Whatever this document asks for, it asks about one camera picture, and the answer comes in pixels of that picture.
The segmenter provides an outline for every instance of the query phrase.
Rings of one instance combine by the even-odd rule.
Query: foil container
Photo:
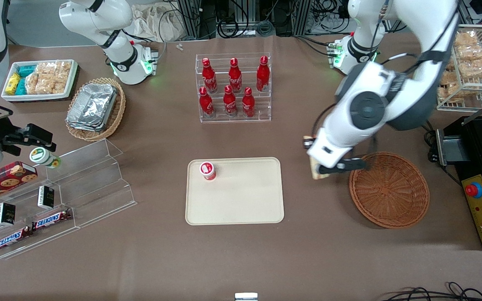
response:
[[[66,122],[79,130],[105,130],[116,94],[117,89],[110,84],[86,84],[68,112]]]

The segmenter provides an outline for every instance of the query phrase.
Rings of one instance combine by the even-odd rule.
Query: white tray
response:
[[[212,162],[207,181],[200,164]],[[282,174],[277,158],[193,160],[187,167],[185,220],[190,225],[279,223],[284,218]]]
[[[72,67],[70,67],[70,73],[68,75],[68,80],[67,80],[67,86],[64,89],[63,93],[58,93],[58,94],[31,94],[31,95],[8,95],[5,92],[5,87],[8,84],[8,81],[10,80],[10,76],[17,72],[18,67],[20,66],[28,66],[28,65],[37,65],[38,63],[44,63],[44,62],[50,62],[50,63],[55,63],[56,60],[51,60],[51,61],[17,61],[15,63],[12,63],[10,66],[10,71],[8,71],[7,78],[5,80],[5,85],[3,86],[3,89],[1,91],[1,98],[5,99],[8,102],[36,102],[36,101],[42,101],[42,100],[50,100],[50,99],[61,99],[61,98],[66,98],[70,95],[70,92],[72,91],[72,86],[75,78],[75,73],[77,72],[77,67],[78,64],[76,61],[73,59],[61,59],[61,61],[71,61],[72,62]]]

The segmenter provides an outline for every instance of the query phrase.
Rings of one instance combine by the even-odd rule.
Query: red emergency stop button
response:
[[[466,185],[464,192],[466,192],[468,196],[478,199],[482,196],[482,187],[479,183],[472,182],[471,184]]]

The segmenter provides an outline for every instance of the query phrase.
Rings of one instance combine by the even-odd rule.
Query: red and white cup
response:
[[[202,162],[202,164],[200,165],[200,173],[202,173],[204,178],[208,181],[213,180],[217,176],[217,173],[215,172],[215,167],[209,161]]]

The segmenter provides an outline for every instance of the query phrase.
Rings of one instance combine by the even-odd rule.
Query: teal package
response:
[[[19,81],[18,87],[16,87],[16,93],[14,95],[27,95],[27,90],[25,90],[25,78],[22,78]]]
[[[35,71],[36,65],[21,66],[19,68],[18,74],[20,77],[26,77]]]

